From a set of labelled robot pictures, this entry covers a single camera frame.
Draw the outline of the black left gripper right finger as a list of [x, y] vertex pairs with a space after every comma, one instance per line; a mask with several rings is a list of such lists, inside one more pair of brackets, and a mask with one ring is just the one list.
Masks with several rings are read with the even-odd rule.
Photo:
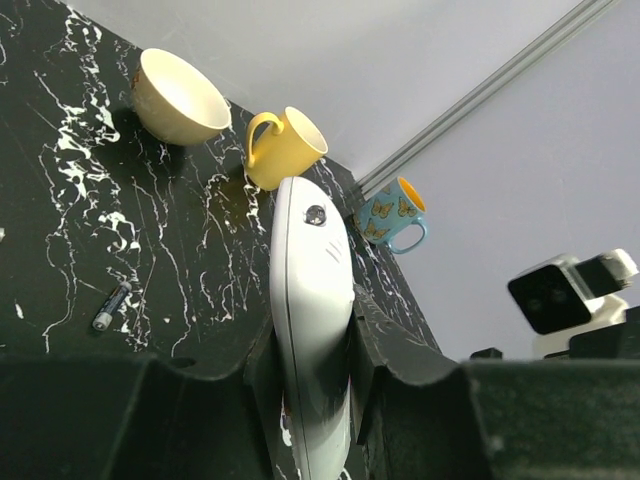
[[635, 479], [639, 311], [567, 358], [458, 363], [355, 291], [350, 375], [370, 479]]

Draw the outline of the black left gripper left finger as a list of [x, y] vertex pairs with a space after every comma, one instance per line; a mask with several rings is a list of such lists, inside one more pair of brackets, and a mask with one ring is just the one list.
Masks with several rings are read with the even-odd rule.
[[271, 479], [280, 375], [266, 305], [174, 358], [25, 345], [1, 306], [1, 475], [5, 479]]

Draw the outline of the white remote control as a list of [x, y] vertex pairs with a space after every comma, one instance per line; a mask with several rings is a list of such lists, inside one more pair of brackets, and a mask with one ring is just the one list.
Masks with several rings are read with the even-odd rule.
[[303, 177], [278, 188], [269, 274], [295, 464], [303, 479], [337, 479], [350, 447], [352, 261], [340, 212]]

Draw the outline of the grey black AAA battery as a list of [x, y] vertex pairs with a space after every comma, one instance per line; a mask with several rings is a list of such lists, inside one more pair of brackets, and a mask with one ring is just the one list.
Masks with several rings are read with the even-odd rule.
[[100, 310], [92, 321], [92, 327], [97, 331], [105, 331], [112, 323], [113, 317], [121, 304], [131, 293], [132, 286], [129, 282], [123, 281], [107, 297]]

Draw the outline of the blue butterfly mug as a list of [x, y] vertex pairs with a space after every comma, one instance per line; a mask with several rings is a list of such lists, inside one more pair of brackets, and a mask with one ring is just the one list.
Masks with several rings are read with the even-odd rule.
[[[373, 245], [386, 245], [396, 255], [411, 252], [428, 236], [424, 219], [426, 206], [416, 189], [403, 177], [396, 177], [381, 188], [353, 214], [356, 230]], [[413, 244], [399, 248], [395, 238], [417, 226], [421, 235]]]

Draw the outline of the cream ceramic bowl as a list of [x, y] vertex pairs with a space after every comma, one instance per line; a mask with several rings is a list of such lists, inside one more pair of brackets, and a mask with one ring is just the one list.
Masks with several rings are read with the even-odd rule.
[[231, 108], [213, 83], [177, 55], [158, 48], [141, 52], [131, 82], [133, 109], [158, 140], [202, 144], [228, 129]]

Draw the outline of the yellow mug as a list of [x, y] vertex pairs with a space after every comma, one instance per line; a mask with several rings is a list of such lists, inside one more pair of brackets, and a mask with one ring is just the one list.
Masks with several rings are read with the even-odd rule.
[[303, 174], [328, 150], [326, 139], [310, 118], [287, 106], [279, 115], [262, 112], [250, 120], [244, 170], [257, 187], [273, 191], [284, 178]]

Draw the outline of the aluminium rail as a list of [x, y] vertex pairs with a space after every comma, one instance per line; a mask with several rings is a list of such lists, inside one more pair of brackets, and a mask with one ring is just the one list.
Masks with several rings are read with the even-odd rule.
[[444, 113], [420, 130], [373, 171], [358, 181], [360, 192], [369, 197], [391, 178], [417, 159], [427, 147], [435, 143], [453, 127], [477, 110], [491, 97], [533, 68], [546, 56], [561, 48], [585, 30], [605, 12], [613, 8], [615, 0], [581, 1], [509, 61], [470, 90]]

